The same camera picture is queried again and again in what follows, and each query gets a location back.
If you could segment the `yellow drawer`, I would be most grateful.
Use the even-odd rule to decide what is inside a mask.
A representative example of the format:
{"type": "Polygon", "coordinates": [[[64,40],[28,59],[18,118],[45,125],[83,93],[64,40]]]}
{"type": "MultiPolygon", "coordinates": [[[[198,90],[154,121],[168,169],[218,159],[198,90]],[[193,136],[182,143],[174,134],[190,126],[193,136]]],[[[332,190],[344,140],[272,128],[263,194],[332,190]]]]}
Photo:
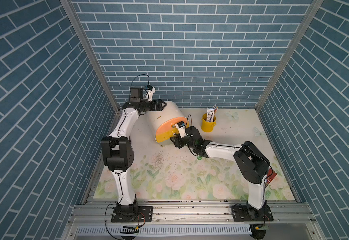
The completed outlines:
{"type": "Polygon", "coordinates": [[[157,143],[162,143],[164,141],[169,140],[171,137],[174,137],[175,135],[179,134],[179,131],[177,129],[170,129],[170,130],[157,130],[155,132],[155,140],[157,143]]]}

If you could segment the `orange top drawer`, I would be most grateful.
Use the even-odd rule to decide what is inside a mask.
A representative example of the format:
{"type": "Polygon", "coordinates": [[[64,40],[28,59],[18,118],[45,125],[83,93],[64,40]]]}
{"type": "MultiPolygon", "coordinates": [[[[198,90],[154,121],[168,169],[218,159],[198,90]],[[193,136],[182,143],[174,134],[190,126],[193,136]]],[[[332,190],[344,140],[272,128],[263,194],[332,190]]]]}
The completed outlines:
{"type": "Polygon", "coordinates": [[[157,119],[155,119],[155,122],[153,124],[153,127],[155,129],[155,132],[157,135],[164,134],[167,132],[176,131],[176,126],[173,127],[173,125],[176,125],[177,123],[184,122],[186,123],[186,118],[184,116],[182,117],[165,117],[160,116],[157,119]]]}

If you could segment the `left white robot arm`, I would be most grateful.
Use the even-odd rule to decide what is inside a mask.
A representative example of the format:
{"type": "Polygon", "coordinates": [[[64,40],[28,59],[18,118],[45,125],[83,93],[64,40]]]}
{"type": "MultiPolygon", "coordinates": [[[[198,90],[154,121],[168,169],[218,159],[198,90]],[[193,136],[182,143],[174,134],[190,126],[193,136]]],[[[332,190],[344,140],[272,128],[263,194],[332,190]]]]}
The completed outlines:
{"type": "Polygon", "coordinates": [[[131,130],[141,115],[147,112],[162,111],[166,103],[154,100],[155,88],[151,85],[145,88],[130,89],[128,101],[121,107],[120,118],[109,136],[101,139],[103,162],[116,181],[118,205],[132,206],[136,196],[131,186],[129,168],[134,161],[134,152],[131,146],[131,130]]]}

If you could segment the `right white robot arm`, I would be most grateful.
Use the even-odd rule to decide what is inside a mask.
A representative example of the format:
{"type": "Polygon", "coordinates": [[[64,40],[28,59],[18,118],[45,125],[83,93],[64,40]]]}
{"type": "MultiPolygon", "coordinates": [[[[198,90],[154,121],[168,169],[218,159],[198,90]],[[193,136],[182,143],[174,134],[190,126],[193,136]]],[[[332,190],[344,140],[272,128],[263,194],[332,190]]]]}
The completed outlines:
{"type": "Polygon", "coordinates": [[[220,144],[205,140],[195,127],[181,130],[170,138],[178,149],[188,147],[191,153],[202,158],[221,158],[235,162],[248,182],[247,208],[260,211],[266,206],[266,179],[273,174],[269,160],[250,141],[241,145],[220,144]]]}

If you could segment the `white round drawer cabinet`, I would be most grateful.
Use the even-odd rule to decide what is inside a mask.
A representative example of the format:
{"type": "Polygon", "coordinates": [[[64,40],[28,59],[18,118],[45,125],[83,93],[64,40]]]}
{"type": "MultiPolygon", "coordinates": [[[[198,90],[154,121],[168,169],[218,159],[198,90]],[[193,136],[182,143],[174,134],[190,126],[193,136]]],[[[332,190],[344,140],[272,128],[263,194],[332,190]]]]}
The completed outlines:
{"type": "Polygon", "coordinates": [[[157,111],[157,112],[148,112],[147,114],[147,121],[151,126],[151,129],[153,130],[153,135],[155,138],[155,129],[153,127],[153,124],[155,122],[155,119],[157,119],[160,116],[165,116],[165,117],[182,117],[184,114],[182,111],[178,108],[178,106],[171,101],[166,101],[166,107],[162,111],[157,111]]]}

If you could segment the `yellow metal bucket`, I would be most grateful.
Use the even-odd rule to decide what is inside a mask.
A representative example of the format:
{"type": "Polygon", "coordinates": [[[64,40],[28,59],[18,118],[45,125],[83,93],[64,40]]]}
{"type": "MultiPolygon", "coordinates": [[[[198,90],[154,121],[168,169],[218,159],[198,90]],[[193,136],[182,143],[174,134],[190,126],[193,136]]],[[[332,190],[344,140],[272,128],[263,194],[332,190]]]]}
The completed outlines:
{"type": "Polygon", "coordinates": [[[213,131],[214,126],[216,125],[216,117],[213,117],[213,121],[212,122],[208,122],[207,121],[207,114],[204,114],[202,116],[202,123],[201,123],[201,129],[203,132],[205,133],[210,133],[213,131]]]}

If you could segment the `blue white pencil box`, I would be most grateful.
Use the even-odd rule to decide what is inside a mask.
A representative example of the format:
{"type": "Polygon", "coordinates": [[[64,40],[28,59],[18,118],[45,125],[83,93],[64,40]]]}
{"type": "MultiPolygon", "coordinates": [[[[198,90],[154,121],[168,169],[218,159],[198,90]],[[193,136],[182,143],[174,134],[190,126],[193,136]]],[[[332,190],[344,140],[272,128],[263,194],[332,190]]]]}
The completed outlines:
{"type": "Polygon", "coordinates": [[[206,113],[206,122],[212,123],[214,122],[214,114],[215,114],[215,109],[214,108],[207,108],[207,113],[206,113]]]}

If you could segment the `pencils in bucket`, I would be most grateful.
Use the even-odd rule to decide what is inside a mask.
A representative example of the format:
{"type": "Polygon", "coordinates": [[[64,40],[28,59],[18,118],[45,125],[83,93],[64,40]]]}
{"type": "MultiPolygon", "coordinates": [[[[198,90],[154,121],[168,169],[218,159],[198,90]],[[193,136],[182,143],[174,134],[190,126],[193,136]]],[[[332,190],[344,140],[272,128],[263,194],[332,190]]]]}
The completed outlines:
{"type": "Polygon", "coordinates": [[[218,107],[216,105],[213,106],[214,114],[217,112],[218,107]]]}

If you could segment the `red card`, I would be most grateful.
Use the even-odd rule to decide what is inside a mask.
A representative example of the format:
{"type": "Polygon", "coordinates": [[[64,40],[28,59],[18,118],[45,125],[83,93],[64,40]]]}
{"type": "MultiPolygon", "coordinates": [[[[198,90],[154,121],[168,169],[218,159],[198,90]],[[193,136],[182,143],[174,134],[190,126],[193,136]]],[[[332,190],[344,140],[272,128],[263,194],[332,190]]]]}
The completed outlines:
{"type": "Polygon", "coordinates": [[[266,178],[266,184],[267,185],[270,184],[277,175],[278,175],[277,172],[275,172],[273,169],[269,169],[269,172],[266,178]]]}

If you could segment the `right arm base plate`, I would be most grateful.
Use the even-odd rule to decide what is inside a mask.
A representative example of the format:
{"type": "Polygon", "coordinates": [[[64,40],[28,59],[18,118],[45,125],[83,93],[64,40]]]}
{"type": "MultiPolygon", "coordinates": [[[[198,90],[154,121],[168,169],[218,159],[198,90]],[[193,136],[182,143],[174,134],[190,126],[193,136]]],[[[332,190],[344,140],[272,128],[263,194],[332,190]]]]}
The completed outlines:
{"type": "Polygon", "coordinates": [[[231,211],[235,222],[272,222],[274,220],[268,205],[257,210],[252,206],[235,204],[231,206],[231,211]]]}

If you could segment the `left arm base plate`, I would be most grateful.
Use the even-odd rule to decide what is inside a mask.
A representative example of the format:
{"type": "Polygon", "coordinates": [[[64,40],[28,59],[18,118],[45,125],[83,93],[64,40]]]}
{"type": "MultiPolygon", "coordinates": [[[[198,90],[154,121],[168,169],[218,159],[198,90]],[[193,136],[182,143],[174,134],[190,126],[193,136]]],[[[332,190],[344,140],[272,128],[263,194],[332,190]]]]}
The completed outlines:
{"type": "Polygon", "coordinates": [[[150,223],[152,221],[153,206],[115,206],[111,217],[112,223],[150,223]]]}

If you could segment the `aluminium mounting rail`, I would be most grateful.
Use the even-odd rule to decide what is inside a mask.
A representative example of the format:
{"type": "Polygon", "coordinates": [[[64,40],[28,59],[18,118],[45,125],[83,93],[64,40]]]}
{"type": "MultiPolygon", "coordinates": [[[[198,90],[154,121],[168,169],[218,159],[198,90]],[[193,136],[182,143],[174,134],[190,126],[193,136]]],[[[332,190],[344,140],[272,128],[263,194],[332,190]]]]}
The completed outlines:
{"type": "MultiPolygon", "coordinates": [[[[239,201],[140,201],[139,206],[153,208],[151,224],[248,224],[240,212],[232,211],[232,206],[245,206],[239,201]]],[[[315,224],[316,217],[307,204],[294,201],[268,201],[268,214],[258,223],[266,224],[315,224]]],[[[92,201],[76,205],[68,220],[68,225],[100,225],[110,222],[113,206],[110,201],[92,201]]]]}

